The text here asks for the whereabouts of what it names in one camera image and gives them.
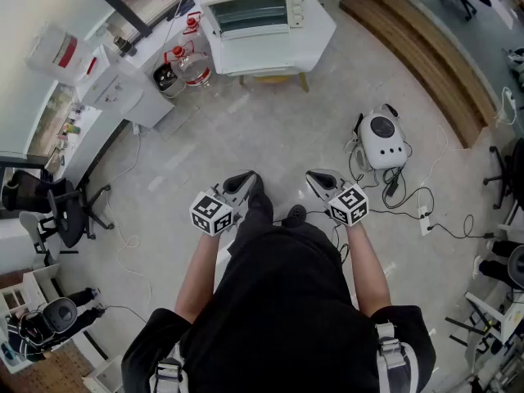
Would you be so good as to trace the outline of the white round robot device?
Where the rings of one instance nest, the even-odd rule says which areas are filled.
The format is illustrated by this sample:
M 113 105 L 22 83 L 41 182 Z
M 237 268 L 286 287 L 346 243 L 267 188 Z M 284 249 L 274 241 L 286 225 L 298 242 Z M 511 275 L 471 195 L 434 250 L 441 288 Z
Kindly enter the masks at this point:
M 399 168 L 408 159 L 399 114 L 390 104 L 382 104 L 366 115 L 360 114 L 354 126 L 356 160 L 364 171 Z

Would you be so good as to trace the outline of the person's black trousers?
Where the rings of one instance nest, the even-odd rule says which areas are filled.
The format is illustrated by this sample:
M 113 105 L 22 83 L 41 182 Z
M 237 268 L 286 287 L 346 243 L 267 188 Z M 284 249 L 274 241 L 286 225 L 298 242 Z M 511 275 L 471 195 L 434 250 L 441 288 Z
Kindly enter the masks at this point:
M 273 203 L 265 193 L 264 182 L 259 175 L 258 192 L 250 199 L 249 209 L 240 224 L 236 242 L 247 243 L 273 228 Z

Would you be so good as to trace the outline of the colourful packets pile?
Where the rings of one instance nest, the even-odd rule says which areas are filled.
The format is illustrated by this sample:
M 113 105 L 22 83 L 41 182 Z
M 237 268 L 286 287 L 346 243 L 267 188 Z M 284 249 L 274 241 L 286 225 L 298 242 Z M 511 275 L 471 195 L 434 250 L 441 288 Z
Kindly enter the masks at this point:
M 67 136 L 71 135 L 80 135 L 82 132 L 81 128 L 76 124 L 76 122 L 69 118 L 65 121 L 65 123 L 61 126 L 60 132 L 58 134 L 59 137 L 65 138 Z

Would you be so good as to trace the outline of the white table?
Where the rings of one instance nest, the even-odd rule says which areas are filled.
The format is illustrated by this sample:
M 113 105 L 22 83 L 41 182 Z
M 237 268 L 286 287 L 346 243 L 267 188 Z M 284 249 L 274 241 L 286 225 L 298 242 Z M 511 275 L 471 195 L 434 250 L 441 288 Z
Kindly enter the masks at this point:
M 287 34 L 222 39 L 208 20 L 203 22 L 218 74 L 237 77 L 240 84 L 247 76 L 266 83 L 297 76 L 306 93 L 306 74 L 317 65 L 336 27 L 318 0 L 305 0 L 305 26 Z

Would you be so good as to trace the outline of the large clear bottle red cap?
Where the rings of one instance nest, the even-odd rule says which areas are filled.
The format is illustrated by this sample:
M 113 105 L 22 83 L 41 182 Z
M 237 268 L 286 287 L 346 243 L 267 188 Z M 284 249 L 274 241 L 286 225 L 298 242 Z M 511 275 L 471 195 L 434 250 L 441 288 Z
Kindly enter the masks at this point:
M 199 87 L 210 78 L 209 57 L 204 52 L 196 52 L 192 42 L 165 52 L 164 61 L 188 87 Z

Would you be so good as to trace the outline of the white metal stand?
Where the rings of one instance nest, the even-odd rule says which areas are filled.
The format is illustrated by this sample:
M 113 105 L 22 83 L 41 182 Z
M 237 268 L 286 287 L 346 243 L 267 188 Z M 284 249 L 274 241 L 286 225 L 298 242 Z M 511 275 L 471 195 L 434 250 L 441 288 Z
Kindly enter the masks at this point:
M 456 393 L 473 380 L 486 389 L 492 382 L 510 383 L 514 377 L 505 373 L 524 360 L 524 292 L 509 291 L 498 305 L 470 292 L 465 299 L 470 306 L 465 320 L 445 318 L 452 328 L 448 338 L 459 346 L 463 359 L 459 375 L 446 390 Z

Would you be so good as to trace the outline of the white glass oven door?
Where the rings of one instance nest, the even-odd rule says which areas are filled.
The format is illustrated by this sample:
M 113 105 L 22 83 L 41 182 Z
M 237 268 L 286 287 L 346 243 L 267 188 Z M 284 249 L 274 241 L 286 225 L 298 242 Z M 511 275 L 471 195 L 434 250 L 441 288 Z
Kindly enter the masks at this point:
M 209 32 L 206 35 L 206 37 L 208 39 L 219 38 L 222 40 L 229 40 L 229 39 L 237 39 L 237 38 L 251 38 L 251 37 L 271 35 L 271 34 L 288 34 L 289 31 L 290 31 L 290 28 L 287 24 L 263 25 L 263 26 L 241 28 L 241 29 L 235 29 L 235 30 L 229 30 L 229 31 L 220 31 L 218 33 L 212 30 L 211 32 Z

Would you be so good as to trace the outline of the person's black shirt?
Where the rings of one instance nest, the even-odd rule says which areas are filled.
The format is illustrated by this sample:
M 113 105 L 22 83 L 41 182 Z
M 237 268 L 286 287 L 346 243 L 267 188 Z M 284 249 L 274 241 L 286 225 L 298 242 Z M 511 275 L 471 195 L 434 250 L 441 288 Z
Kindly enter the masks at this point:
M 124 354 L 124 393 L 152 393 L 156 365 L 174 347 L 189 393 L 378 393 L 379 323 L 413 348 L 424 387 L 436 352 L 422 311 L 362 314 L 324 233 L 276 227 L 233 254 L 193 323 L 169 309 L 152 313 Z

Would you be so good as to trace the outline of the person's left forearm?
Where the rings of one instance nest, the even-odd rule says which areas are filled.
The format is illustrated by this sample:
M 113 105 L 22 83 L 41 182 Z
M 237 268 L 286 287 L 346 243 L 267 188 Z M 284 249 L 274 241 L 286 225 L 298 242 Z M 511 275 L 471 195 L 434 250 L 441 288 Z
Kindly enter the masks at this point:
M 174 312 L 189 323 L 194 323 L 213 297 L 219 241 L 220 235 L 201 235 L 183 279 Z

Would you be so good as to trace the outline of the wooden step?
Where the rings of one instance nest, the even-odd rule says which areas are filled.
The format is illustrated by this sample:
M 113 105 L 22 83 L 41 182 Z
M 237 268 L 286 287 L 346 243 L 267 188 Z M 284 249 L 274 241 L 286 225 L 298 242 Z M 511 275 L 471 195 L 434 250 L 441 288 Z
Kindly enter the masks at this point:
M 411 0 L 340 0 L 418 80 L 465 148 L 491 123 L 495 101 L 471 61 Z

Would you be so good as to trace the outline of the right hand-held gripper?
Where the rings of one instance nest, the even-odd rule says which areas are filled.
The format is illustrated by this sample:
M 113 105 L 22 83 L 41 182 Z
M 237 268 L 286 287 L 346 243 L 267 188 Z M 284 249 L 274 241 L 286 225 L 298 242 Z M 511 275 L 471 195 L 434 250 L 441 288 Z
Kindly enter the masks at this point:
M 364 190 L 357 183 L 345 184 L 347 179 L 340 172 L 310 169 L 305 177 L 315 195 L 323 201 L 329 216 L 339 224 L 354 226 L 368 214 L 368 197 Z M 339 189 L 327 193 L 329 188 Z

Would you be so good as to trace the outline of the white water dispenser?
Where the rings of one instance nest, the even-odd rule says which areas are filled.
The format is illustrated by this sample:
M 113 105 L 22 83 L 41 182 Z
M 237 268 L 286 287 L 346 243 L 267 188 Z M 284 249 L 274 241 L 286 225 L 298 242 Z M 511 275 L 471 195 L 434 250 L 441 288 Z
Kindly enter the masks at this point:
M 174 105 L 146 74 L 101 45 L 88 78 L 77 88 L 79 101 L 146 128 L 154 127 Z

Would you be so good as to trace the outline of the person's black shoe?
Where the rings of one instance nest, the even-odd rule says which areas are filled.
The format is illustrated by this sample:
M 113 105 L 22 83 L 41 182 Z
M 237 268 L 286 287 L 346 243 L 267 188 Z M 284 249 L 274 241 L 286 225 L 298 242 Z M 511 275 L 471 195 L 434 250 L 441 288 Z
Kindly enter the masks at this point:
M 307 211 L 303 205 L 294 205 L 288 212 L 287 217 L 282 221 L 282 225 L 293 228 L 305 223 Z

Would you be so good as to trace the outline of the white shelf unit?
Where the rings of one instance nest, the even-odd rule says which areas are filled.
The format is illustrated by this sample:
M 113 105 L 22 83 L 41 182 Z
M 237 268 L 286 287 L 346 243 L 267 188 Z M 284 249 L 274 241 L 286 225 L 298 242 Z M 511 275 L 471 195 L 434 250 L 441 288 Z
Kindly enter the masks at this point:
M 20 283 L 0 288 L 0 343 L 7 340 L 6 318 L 19 310 L 42 309 L 61 295 L 56 289 L 59 264 L 24 273 Z

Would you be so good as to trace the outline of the person's right forearm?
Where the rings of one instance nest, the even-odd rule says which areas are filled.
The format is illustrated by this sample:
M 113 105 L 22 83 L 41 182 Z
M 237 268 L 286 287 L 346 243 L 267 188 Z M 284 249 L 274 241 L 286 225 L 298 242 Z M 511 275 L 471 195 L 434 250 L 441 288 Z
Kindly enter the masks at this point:
M 361 313 L 371 317 L 391 305 L 386 276 L 361 223 L 346 227 L 355 294 Z

